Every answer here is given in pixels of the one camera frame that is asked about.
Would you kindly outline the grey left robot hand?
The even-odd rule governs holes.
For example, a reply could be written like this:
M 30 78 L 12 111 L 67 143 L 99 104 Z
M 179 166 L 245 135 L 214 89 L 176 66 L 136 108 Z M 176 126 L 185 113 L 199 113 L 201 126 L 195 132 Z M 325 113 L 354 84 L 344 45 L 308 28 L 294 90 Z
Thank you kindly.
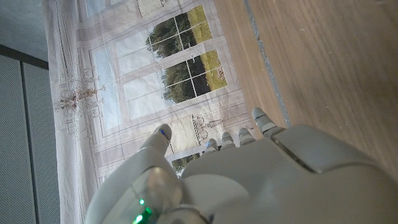
M 177 175 L 160 125 L 93 196 L 85 223 L 396 223 L 397 181 L 374 159 L 306 125 L 252 111 L 261 139 L 239 130 Z

